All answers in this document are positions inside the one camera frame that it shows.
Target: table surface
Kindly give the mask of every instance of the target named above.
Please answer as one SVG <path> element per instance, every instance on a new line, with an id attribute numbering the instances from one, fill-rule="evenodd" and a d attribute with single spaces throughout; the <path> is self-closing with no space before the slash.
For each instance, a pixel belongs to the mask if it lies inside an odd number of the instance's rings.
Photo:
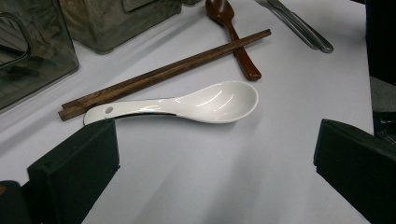
<path id="1" fill-rule="evenodd" d="M 348 0 L 283 0 L 334 46 L 309 48 L 270 10 L 230 0 L 240 37 L 262 79 L 256 109 L 231 124 L 166 116 L 116 120 L 120 169 L 84 223 L 367 223 L 316 173 L 322 119 L 373 132 L 365 8 Z M 82 128 L 61 104 L 223 45 L 224 28 L 204 1 L 98 55 L 75 43 L 78 71 L 0 115 L 0 179 L 28 181 L 26 168 Z M 247 81 L 230 54 L 124 97 L 181 96 L 227 80 Z"/>

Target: spoon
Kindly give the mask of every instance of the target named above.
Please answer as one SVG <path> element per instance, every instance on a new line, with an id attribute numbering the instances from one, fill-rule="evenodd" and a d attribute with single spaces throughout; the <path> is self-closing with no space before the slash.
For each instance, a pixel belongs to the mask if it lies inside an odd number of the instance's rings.
<path id="1" fill-rule="evenodd" d="M 220 24 L 223 24 L 227 28 L 232 41 L 239 39 L 239 36 L 233 28 L 232 23 L 234 16 L 233 8 L 227 0 L 206 0 L 205 8 L 210 18 Z M 250 60 L 243 47 L 236 49 L 233 53 L 238 60 L 239 66 L 241 67 L 242 72 L 244 73 L 247 80 L 257 81 L 262 77 L 262 74 Z"/>
<path id="2" fill-rule="evenodd" d="M 118 102 L 90 109 L 84 124 L 136 115 L 172 115 L 205 123 L 229 123 L 247 116 L 259 94 L 250 84 L 226 81 L 194 93 L 167 99 Z"/>

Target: metal utensil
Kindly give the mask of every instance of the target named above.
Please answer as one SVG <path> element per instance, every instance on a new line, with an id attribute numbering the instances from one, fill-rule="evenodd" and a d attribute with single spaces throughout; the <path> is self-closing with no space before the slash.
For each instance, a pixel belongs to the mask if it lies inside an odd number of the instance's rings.
<path id="1" fill-rule="evenodd" d="M 271 4 L 268 3 L 267 0 L 255 0 L 257 3 L 259 3 L 261 6 L 266 7 L 270 9 L 276 16 L 278 16 L 285 24 L 289 26 L 289 28 L 299 36 L 306 45 L 309 46 L 311 49 L 319 49 L 317 46 L 317 43 L 315 40 L 312 39 L 310 35 L 308 35 L 304 30 L 301 29 L 298 24 L 296 24 L 294 21 L 289 20 L 285 15 L 283 15 L 281 12 L 279 12 L 275 7 L 273 7 Z"/>
<path id="2" fill-rule="evenodd" d="M 268 0 L 268 3 L 273 7 L 279 9 L 286 17 L 290 18 L 296 24 L 298 24 L 305 32 L 307 32 L 317 43 L 321 51 L 325 53 L 330 53 L 334 50 L 332 44 L 326 40 L 322 35 L 315 31 L 311 26 L 309 26 L 303 19 L 301 19 L 297 14 L 286 8 L 279 0 Z"/>

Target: chopsticks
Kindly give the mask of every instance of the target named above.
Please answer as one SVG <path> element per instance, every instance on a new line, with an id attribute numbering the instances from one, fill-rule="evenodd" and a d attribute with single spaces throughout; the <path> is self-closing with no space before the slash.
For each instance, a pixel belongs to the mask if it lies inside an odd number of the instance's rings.
<path id="1" fill-rule="evenodd" d="M 269 29 L 261 31 L 257 34 L 249 35 L 245 38 L 235 40 L 220 47 L 204 51 L 176 63 L 168 64 L 164 67 L 147 72 L 138 77 L 127 79 L 116 85 L 104 88 L 100 91 L 93 92 L 74 101 L 63 104 L 62 108 L 64 110 L 60 111 L 58 114 L 63 121 L 72 119 L 87 112 L 89 109 L 97 105 L 107 104 L 128 94 L 141 91 L 168 78 L 175 77 L 182 72 L 188 71 L 194 67 L 211 62 L 222 55 L 231 53 L 235 49 L 262 39 L 270 34 L 271 30 Z"/>

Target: spoon handle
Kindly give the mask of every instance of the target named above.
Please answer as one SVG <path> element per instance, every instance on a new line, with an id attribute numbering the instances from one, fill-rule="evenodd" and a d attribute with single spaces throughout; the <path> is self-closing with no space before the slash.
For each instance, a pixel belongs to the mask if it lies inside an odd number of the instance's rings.
<path id="1" fill-rule="evenodd" d="M 169 99 L 143 100 L 130 102 L 117 102 L 99 105 L 90 109 L 84 116 L 84 125 L 94 123 L 102 119 L 117 119 L 138 115 L 173 115 L 166 108 Z"/>
<path id="2" fill-rule="evenodd" d="M 230 33 L 231 40 L 238 40 L 239 36 L 233 28 L 233 25 L 230 22 L 227 22 L 226 27 Z M 262 74 L 260 73 L 259 69 L 257 69 L 256 65 L 254 65 L 253 61 L 250 60 L 250 57 L 248 56 L 248 53 L 244 47 L 234 50 L 233 55 L 235 55 L 247 80 L 257 81 L 262 78 Z"/>

